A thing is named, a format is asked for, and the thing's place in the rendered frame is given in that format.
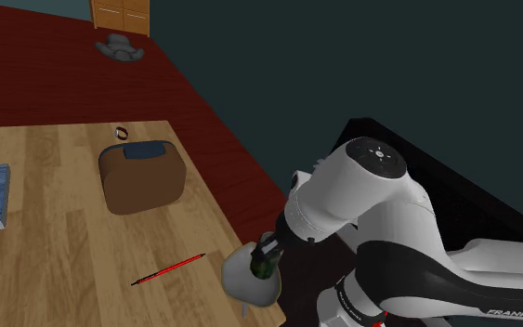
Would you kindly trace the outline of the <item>grey round bowl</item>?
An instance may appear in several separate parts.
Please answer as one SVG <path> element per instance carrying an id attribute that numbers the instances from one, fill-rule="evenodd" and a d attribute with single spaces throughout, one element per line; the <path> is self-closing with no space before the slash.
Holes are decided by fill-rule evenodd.
<path id="1" fill-rule="evenodd" d="M 251 272 L 251 253 L 255 246 L 255 242 L 248 242 L 237 248 L 224 260 L 221 268 L 223 290 L 242 305 L 243 318 L 247 317 L 249 307 L 270 307 L 277 303 L 281 295 L 281 274 L 278 268 L 264 280 Z"/>

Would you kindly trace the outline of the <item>red pen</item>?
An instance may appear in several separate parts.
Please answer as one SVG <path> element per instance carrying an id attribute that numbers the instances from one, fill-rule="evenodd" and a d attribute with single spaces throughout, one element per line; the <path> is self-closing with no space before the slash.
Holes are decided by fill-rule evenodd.
<path id="1" fill-rule="evenodd" d="M 148 276 L 142 277 L 142 278 L 140 278 L 140 279 L 138 279 L 138 280 L 132 282 L 132 283 L 131 283 L 131 286 L 141 284 L 141 283 L 143 283 L 143 282 L 146 282 L 146 281 L 149 281 L 149 280 L 151 280 L 151 279 L 154 279 L 154 278 L 156 278 L 156 277 L 158 277 L 158 276 L 161 276 L 161 275 L 163 275 L 163 274 L 165 274 L 165 273 L 168 273 L 168 272 L 170 272 L 170 271 L 172 271 L 172 270 L 174 270 L 174 269 L 177 269 L 177 268 L 180 268 L 180 267 L 186 266 L 187 264 L 192 263 L 192 262 L 194 262 L 194 261 L 197 261 L 197 260 L 201 259 L 201 258 L 204 257 L 204 256 L 206 256 L 206 253 L 198 254 L 198 255 L 192 256 L 192 257 L 190 257 L 190 258 L 187 258 L 187 259 L 185 259 L 185 260 L 183 260 L 183 261 L 177 262 L 177 263 L 175 263 L 175 264 L 172 265 L 172 266 L 169 266 L 169 267 L 167 267 L 167 268 L 160 269 L 160 270 L 158 270 L 158 271 L 156 271 L 156 272 L 154 272 L 154 273 L 152 273 L 152 274 L 150 274 L 150 275 L 148 275 Z"/>

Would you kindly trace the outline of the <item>brown bag with blue top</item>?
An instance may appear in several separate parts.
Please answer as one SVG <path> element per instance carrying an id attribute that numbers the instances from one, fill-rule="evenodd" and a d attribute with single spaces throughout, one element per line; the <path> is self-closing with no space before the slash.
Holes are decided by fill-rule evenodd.
<path id="1" fill-rule="evenodd" d="M 187 177 L 177 147 L 165 140 L 109 146 L 98 157 L 98 169 L 107 208 L 119 216 L 177 201 Z"/>

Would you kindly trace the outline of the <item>grey hat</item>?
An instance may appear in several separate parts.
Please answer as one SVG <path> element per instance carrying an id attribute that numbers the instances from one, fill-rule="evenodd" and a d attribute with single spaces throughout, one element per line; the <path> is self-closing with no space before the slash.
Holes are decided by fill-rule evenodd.
<path id="1" fill-rule="evenodd" d="M 121 62 L 139 61 L 145 56 L 143 48 L 132 47 L 126 36 L 117 33 L 110 33 L 104 42 L 95 42 L 95 49 L 104 57 Z"/>

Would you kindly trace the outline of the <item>wooden cabinet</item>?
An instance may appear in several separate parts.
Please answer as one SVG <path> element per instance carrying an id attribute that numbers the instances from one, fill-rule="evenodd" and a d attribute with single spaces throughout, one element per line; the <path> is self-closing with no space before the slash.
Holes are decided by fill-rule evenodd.
<path id="1" fill-rule="evenodd" d="M 88 0 L 94 28 L 150 36 L 150 0 Z"/>

